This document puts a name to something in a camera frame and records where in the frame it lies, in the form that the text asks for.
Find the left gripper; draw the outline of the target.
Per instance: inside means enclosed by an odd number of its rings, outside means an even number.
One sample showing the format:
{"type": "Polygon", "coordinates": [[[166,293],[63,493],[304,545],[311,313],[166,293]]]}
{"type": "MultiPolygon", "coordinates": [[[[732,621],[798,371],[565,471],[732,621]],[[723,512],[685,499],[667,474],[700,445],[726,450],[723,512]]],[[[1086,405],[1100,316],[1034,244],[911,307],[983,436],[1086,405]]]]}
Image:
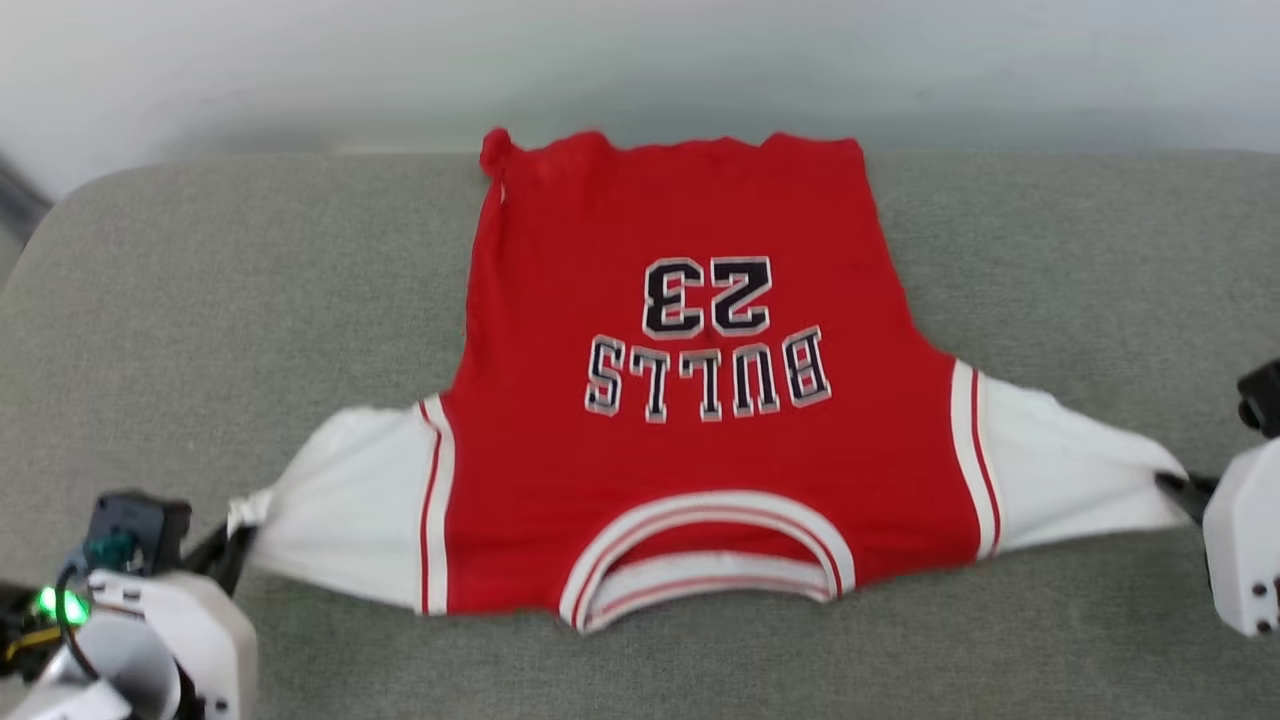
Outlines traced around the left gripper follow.
{"type": "Polygon", "coordinates": [[[259,638],[227,593],[257,530],[224,521],[186,555],[186,571],[90,574],[92,610],[76,646],[97,675],[59,650],[8,717],[255,717],[259,638]]]}

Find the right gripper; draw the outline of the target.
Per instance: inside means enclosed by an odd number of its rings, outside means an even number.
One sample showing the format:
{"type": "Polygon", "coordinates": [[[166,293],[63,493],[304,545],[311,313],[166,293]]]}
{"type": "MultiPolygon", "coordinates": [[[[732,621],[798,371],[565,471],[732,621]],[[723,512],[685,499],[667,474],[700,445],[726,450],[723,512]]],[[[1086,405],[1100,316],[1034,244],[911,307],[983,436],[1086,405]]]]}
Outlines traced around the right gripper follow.
{"type": "Polygon", "coordinates": [[[1279,442],[1236,455],[1217,477],[1161,471],[1155,484],[1203,527],[1219,616],[1243,635],[1279,629],[1279,442]]]}

